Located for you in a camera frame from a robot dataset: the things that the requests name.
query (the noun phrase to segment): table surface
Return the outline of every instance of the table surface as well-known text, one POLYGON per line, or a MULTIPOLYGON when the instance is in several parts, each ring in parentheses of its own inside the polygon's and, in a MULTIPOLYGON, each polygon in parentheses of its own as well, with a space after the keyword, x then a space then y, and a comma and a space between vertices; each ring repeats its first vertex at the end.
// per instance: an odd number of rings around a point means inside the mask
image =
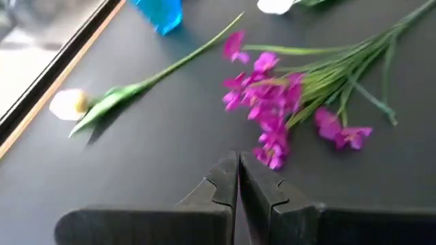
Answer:
MULTIPOLYGON (((160 37, 130 5, 114 17, 64 82, 100 95, 141 81, 220 32, 241 11, 239 28, 251 44, 326 47, 352 44, 393 25, 425 0, 348 0, 321 9, 295 7, 285 16, 261 13, 253 0, 183 1, 183 25, 160 37)), ((292 155, 280 172, 303 193, 332 206, 436 206, 433 106, 436 11, 401 40, 390 101, 399 125, 359 94, 349 105, 352 125, 371 125, 361 152, 337 152, 308 120, 295 128, 292 155)), ((229 150, 251 150, 260 133, 246 111, 225 113, 222 80, 242 67, 216 47, 162 80, 94 131, 68 139, 74 126, 48 106, 0 162, 0 244, 54 244, 66 212, 94 204, 170 207, 186 196, 229 150)), ((286 59, 291 65, 316 57, 286 59)), ((381 66, 362 83, 380 94, 381 66)), ((235 244, 248 244, 238 209, 235 244)))

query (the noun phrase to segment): blue plastic container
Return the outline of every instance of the blue plastic container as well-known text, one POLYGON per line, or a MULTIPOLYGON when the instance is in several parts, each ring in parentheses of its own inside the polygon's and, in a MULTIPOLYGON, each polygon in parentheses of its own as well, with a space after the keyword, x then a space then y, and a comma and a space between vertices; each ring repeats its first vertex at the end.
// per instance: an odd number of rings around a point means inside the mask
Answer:
POLYGON ((181 0, 130 0, 161 35, 177 27, 183 18, 181 0))

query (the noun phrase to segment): glass pane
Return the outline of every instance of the glass pane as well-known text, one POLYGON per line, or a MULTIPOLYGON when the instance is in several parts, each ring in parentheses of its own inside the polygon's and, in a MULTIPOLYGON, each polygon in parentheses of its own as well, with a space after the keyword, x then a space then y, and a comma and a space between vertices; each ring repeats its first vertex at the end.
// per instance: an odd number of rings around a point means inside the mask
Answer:
POLYGON ((0 118, 106 0, 0 0, 0 118))

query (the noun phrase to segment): flower bouquet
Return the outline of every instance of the flower bouquet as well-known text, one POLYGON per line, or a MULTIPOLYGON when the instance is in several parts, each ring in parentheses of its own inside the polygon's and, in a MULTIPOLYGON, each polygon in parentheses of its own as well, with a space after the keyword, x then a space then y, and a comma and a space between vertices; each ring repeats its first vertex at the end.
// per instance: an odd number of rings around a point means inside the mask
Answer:
POLYGON ((254 62, 250 74, 242 72, 235 78, 226 79, 224 86, 230 92, 223 97, 227 111, 238 107, 250 109, 249 120, 262 128, 259 137, 262 147, 253 150, 256 157, 271 169, 283 166, 290 153, 287 135, 299 122, 314 114, 320 137, 335 143, 341 149, 350 146, 362 148, 364 139, 370 136, 371 127, 351 127, 347 122, 347 102, 353 90, 358 91, 388 116, 396 125, 394 110, 388 105, 388 72, 396 44, 401 34, 424 13, 435 7, 436 0, 424 5, 406 16, 387 31, 370 37, 359 44, 327 49, 289 48, 281 46, 243 46, 244 31, 231 34, 224 46, 224 57, 246 64, 248 50, 263 51, 254 62), (276 68, 282 55, 308 55, 335 53, 324 61, 302 67, 276 68), (370 94, 361 84, 360 77, 377 57, 384 54, 384 75, 381 83, 382 98, 370 94), (339 101, 334 113, 327 107, 339 101))

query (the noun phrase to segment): white flower bud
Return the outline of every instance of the white flower bud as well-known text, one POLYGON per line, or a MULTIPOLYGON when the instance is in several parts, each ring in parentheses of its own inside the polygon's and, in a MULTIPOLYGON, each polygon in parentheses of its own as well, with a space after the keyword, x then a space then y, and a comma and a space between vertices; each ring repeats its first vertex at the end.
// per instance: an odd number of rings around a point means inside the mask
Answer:
POLYGON ((61 120, 80 120, 88 111, 88 97, 80 89, 59 91, 48 108, 61 120))
POLYGON ((298 0, 259 0, 259 10, 265 14, 284 14, 298 0))

